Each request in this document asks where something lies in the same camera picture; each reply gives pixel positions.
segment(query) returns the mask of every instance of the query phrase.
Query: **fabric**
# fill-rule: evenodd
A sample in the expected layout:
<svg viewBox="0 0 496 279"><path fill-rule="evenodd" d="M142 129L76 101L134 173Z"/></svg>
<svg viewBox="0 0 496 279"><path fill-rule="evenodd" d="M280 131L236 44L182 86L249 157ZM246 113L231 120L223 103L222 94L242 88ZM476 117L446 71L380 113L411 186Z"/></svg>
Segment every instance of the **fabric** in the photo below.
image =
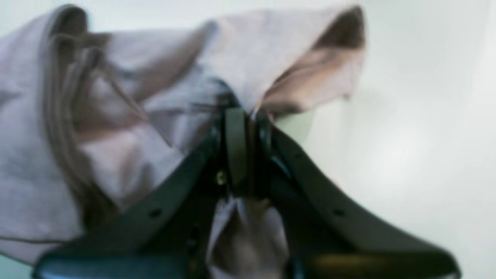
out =
<svg viewBox="0 0 496 279"><path fill-rule="evenodd" d="M0 252L27 263L151 193L219 110L297 113L350 95L365 54L357 6L252 12L194 30L91 33L86 20L65 5L0 39ZM287 251L277 212L226 202L212 273L278 277Z"/></svg>

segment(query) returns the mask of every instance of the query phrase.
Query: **towel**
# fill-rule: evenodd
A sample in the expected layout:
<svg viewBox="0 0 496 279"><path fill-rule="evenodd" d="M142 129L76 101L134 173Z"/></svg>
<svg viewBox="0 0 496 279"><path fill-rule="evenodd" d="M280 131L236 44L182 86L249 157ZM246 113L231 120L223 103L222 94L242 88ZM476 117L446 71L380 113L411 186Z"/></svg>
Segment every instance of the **towel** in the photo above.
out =
<svg viewBox="0 0 496 279"><path fill-rule="evenodd" d="M0 253L32 264L126 210L220 110L280 115L349 96L364 28L359 6L336 6L92 33L86 12L64 5L4 36ZM278 278L287 257L270 201L220 202L206 259L216 278Z"/></svg>

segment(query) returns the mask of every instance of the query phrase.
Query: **white wall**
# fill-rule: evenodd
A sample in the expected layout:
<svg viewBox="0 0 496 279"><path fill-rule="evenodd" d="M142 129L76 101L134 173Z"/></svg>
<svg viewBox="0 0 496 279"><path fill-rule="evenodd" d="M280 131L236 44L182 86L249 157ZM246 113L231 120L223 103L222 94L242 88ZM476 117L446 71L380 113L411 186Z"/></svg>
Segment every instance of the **white wall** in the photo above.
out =
<svg viewBox="0 0 496 279"><path fill-rule="evenodd" d="M0 34L63 2L0 0ZM90 12L94 30L193 26L226 12L330 2L76 1ZM369 56L356 95L279 125L352 198L453 252L465 279L495 278L496 2L363 6ZM1 278L27 272L0 259Z"/></svg>

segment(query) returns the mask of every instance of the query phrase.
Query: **hole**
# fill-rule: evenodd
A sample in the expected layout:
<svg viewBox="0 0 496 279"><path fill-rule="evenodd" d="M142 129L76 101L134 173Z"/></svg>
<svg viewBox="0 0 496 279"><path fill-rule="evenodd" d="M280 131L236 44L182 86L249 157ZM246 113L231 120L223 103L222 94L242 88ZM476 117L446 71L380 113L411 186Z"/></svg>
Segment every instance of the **hole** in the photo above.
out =
<svg viewBox="0 0 496 279"><path fill-rule="evenodd" d="M79 8L67 11L59 24L60 33L77 37L86 32L86 14Z"/></svg>
<svg viewBox="0 0 496 279"><path fill-rule="evenodd" d="M363 45L364 18L358 7L339 16L317 43L317 48L344 47L356 49Z"/></svg>
<svg viewBox="0 0 496 279"><path fill-rule="evenodd" d="M154 209L148 213L148 216L150 218L157 218L158 216L162 215L162 210L161 209Z"/></svg>
<svg viewBox="0 0 496 279"><path fill-rule="evenodd" d="M337 216L337 217L344 217L344 211L341 209L335 209L332 211L332 213Z"/></svg>
<svg viewBox="0 0 496 279"><path fill-rule="evenodd" d="M200 227L197 224L193 228L191 228L191 231L189 232L189 239L186 243L188 250L190 252L194 252L198 248L199 242L200 242Z"/></svg>

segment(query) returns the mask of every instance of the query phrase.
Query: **pink cloth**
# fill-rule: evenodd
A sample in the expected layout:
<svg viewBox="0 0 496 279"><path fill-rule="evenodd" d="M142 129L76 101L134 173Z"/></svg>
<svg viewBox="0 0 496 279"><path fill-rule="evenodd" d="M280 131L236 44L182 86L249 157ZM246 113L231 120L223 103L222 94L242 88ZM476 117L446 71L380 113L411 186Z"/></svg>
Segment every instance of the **pink cloth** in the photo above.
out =
<svg viewBox="0 0 496 279"><path fill-rule="evenodd" d="M194 30L86 26L66 5L0 39L0 252L24 262L153 191L226 98L250 114L301 112L351 94L365 53L356 6L252 12ZM212 273L283 265L278 222L267 202L228 201L212 228ZM239 265L240 247L251 265Z"/></svg>

